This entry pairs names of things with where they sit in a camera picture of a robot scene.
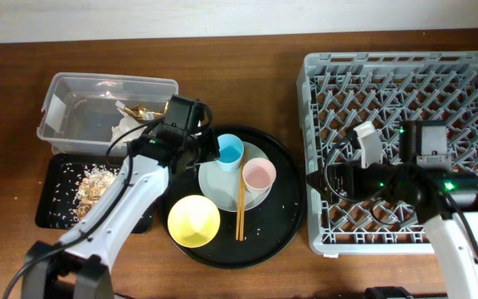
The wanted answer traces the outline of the yellow bowl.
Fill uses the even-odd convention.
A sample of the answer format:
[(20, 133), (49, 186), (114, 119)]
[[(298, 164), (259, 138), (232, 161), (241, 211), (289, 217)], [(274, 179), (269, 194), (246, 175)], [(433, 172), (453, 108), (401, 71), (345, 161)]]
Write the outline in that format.
[(220, 228), (217, 205), (201, 195), (189, 195), (177, 201), (168, 214), (171, 238), (186, 248), (200, 248), (210, 243)]

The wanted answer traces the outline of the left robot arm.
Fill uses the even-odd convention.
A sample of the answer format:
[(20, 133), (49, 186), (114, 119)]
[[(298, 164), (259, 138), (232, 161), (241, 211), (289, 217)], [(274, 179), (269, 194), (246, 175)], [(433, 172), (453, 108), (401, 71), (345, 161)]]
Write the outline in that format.
[(139, 125), (126, 144), (114, 182), (98, 203), (53, 245), (38, 241), (8, 283), (23, 298), (113, 298), (111, 269), (148, 207), (176, 176), (219, 159), (212, 112), (200, 100), (174, 95), (163, 116)]

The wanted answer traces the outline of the blue cup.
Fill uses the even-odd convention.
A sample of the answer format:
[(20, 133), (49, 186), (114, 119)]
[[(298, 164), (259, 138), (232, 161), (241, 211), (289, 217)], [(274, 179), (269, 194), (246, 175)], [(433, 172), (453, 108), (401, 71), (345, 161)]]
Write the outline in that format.
[(244, 155), (244, 144), (236, 135), (224, 134), (217, 137), (220, 158), (217, 165), (222, 171), (232, 172), (240, 167)]

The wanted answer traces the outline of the wooden chopstick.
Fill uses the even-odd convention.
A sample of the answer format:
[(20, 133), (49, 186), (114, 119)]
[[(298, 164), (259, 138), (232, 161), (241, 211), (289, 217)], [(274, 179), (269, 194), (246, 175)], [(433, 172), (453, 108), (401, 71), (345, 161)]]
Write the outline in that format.
[(242, 242), (244, 238), (244, 208), (245, 208), (246, 187), (245, 187), (242, 171), (244, 170), (245, 163), (246, 163), (246, 156), (243, 155), (241, 158), (240, 170), (239, 170), (239, 189), (238, 189), (238, 200), (237, 200), (236, 240), (239, 242)]
[(237, 240), (242, 242), (244, 240), (244, 214), (245, 214), (245, 200), (246, 200), (246, 184), (243, 178), (243, 170), (246, 164), (246, 155), (244, 154), (241, 160), (241, 169), (240, 169), (240, 186), (239, 186), (239, 201), (238, 201), (238, 220), (237, 225), (238, 233)]

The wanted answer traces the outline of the pink cup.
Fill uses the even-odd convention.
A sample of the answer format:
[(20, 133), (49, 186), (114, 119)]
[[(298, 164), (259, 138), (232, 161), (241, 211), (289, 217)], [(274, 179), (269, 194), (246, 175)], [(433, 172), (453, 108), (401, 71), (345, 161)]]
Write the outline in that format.
[(276, 167), (268, 159), (250, 159), (242, 170), (242, 176), (249, 192), (262, 194), (276, 181)]

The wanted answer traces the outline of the grey plate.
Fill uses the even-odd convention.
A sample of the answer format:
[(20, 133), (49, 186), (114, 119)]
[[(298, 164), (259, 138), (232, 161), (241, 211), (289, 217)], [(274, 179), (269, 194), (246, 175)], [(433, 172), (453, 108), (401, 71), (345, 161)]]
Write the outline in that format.
[[(266, 153), (254, 144), (243, 141), (246, 160), (254, 158), (268, 159)], [(204, 163), (198, 171), (198, 182), (202, 194), (211, 199), (219, 209), (228, 212), (237, 211), (239, 199), (240, 169), (226, 172), (221, 170), (217, 161)], [(253, 194), (246, 190), (245, 210), (255, 208), (268, 197), (271, 187), (261, 194)]]

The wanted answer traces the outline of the white tissue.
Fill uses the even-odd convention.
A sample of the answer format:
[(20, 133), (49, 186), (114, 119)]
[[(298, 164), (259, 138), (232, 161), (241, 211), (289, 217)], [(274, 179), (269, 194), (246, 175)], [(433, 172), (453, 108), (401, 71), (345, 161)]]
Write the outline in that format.
[[(129, 130), (132, 130), (133, 128), (139, 126), (139, 122), (136, 121), (134, 118), (132, 118), (131, 116), (124, 116), (119, 124), (117, 124), (116, 126), (113, 126), (111, 128), (112, 130), (112, 137), (111, 137), (111, 142), (114, 142), (116, 141), (122, 134), (126, 133), (127, 131)], [(122, 140), (121, 142), (127, 142), (127, 141), (131, 141), (133, 139), (136, 139), (138, 138), (141, 133), (143, 132), (142, 129), (138, 129), (138, 130), (135, 130), (133, 132), (131, 132), (130, 134), (126, 135)]]

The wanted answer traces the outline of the gold foil wrapper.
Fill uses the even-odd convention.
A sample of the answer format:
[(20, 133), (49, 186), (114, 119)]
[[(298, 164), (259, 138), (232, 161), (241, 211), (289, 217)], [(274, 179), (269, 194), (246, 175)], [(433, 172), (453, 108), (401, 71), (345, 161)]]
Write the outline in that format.
[(136, 105), (130, 108), (119, 100), (115, 102), (115, 106), (120, 112), (125, 113), (126, 115), (134, 118), (138, 122), (145, 122), (145, 121), (158, 119), (164, 116), (165, 112), (168, 109), (168, 104), (166, 104), (162, 112), (150, 110), (149, 108), (143, 105)]

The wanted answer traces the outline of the food scraps and rice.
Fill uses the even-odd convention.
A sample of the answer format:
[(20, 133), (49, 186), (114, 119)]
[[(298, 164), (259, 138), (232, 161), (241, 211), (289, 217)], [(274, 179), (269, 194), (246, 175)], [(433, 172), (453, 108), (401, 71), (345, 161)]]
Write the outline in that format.
[(81, 221), (112, 185), (119, 170), (103, 164), (67, 163), (55, 185), (54, 214), (71, 223)]

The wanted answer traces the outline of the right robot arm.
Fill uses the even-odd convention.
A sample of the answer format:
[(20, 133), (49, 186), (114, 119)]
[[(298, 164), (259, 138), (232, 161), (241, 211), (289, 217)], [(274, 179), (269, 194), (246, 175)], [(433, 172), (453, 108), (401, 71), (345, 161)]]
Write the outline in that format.
[(306, 182), (322, 198), (350, 203), (383, 200), (413, 206), (437, 256), (450, 298), (478, 298), (478, 176), (453, 170), (446, 123), (406, 120), (399, 129), (400, 163), (383, 162), (369, 121), (348, 129), (330, 149), (356, 145), (359, 160), (326, 162)]

